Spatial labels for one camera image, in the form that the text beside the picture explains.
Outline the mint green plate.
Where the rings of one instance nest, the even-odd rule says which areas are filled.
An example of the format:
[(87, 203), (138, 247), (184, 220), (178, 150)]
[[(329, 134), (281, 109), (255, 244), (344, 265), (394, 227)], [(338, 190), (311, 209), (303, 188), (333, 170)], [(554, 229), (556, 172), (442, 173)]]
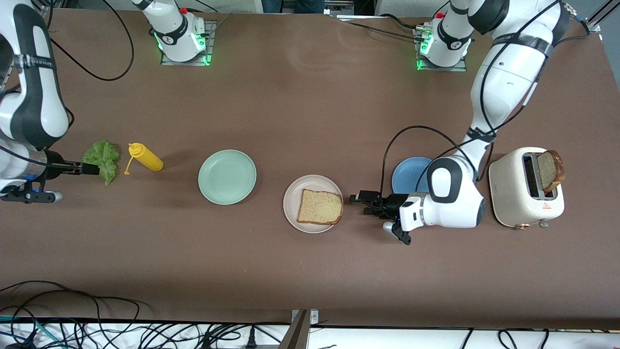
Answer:
[(200, 167), (198, 184), (201, 194), (218, 205), (243, 201), (254, 190), (257, 169), (254, 161), (239, 150), (215, 152)]

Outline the aluminium frame bracket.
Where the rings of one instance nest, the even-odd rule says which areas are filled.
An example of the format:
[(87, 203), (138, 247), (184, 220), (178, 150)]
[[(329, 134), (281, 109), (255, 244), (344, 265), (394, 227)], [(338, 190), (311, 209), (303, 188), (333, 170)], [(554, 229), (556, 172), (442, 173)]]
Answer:
[(587, 18), (589, 32), (600, 32), (600, 25), (609, 18), (619, 6), (620, 0), (605, 0), (603, 4)]

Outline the beige plate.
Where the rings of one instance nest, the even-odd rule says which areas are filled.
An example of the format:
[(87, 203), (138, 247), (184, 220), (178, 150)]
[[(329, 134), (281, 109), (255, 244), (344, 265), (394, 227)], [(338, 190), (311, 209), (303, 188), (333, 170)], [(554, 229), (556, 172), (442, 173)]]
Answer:
[(334, 181), (324, 176), (311, 174), (293, 181), (286, 189), (283, 197), (283, 212), (285, 217), (294, 228), (308, 233), (318, 234), (328, 231), (334, 224), (317, 224), (310, 222), (299, 222), (299, 210), (303, 202), (303, 190), (312, 190), (316, 192), (329, 192), (334, 194), (340, 200), (340, 207), (343, 208), (342, 194)]

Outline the metal table bracket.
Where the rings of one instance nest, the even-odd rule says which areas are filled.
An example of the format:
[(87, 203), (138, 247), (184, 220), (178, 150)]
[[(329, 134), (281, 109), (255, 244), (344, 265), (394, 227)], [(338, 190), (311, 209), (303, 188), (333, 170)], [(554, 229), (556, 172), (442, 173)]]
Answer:
[(319, 322), (318, 309), (292, 310), (292, 322), (278, 349), (307, 349), (310, 327)]

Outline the dark blue trousers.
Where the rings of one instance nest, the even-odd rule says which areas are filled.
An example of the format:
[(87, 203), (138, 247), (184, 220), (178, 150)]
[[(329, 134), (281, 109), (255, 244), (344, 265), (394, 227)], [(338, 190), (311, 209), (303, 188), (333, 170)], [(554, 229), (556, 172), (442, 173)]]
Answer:
[[(295, 14), (324, 14), (324, 0), (294, 0)], [(261, 0), (264, 13), (281, 13), (283, 0)]]

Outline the brown-crusted bread slice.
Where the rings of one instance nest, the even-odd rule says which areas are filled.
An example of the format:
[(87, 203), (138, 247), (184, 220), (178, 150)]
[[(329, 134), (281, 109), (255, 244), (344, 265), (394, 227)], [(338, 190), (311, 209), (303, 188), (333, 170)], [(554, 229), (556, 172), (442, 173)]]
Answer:
[(556, 150), (547, 150), (536, 157), (541, 189), (545, 194), (555, 190), (565, 179), (565, 166)]
[(339, 195), (327, 191), (304, 189), (297, 221), (319, 225), (339, 223), (343, 215), (343, 202)]

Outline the yellow squeeze bottle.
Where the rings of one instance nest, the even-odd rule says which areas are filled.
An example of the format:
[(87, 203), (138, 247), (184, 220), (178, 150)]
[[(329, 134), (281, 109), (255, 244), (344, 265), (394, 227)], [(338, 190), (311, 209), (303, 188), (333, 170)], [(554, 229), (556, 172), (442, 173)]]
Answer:
[(159, 172), (164, 168), (164, 162), (162, 159), (151, 152), (151, 150), (149, 150), (144, 144), (137, 142), (129, 143), (128, 152), (130, 154), (130, 159), (127, 163), (126, 169), (124, 170), (125, 175), (130, 174), (130, 165), (133, 160), (137, 160), (152, 172)]

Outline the white toaster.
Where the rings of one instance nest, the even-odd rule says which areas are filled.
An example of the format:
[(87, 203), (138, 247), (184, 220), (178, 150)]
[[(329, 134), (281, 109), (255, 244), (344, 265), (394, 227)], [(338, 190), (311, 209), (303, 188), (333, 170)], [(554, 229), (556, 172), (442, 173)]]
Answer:
[(565, 210), (561, 184), (551, 193), (541, 189), (536, 157), (547, 151), (521, 147), (494, 161), (488, 170), (490, 195), (496, 220), (505, 227), (524, 230), (546, 228)]

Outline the green lettuce leaf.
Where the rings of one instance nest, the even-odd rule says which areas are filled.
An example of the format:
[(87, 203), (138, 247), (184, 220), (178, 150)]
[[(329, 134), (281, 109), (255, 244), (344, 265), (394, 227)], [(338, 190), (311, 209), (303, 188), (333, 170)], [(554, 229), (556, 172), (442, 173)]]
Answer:
[(84, 163), (96, 165), (99, 168), (99, 177), (104, 179), (108, 186), (117, 176), (117, 161), (120, 155), (115, 146), (109, 141), (95, 142), (82, 158)]

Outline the blue plate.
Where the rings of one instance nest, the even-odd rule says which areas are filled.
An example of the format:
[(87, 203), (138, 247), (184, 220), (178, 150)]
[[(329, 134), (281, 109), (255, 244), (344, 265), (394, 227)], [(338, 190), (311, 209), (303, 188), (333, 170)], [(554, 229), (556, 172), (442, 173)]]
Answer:
[(395, 194), (428, 193), (427, 166), (431, 162), (431, 159), (425, 157), (411, 157), (401, 161), (392, 173), (392, 192)]

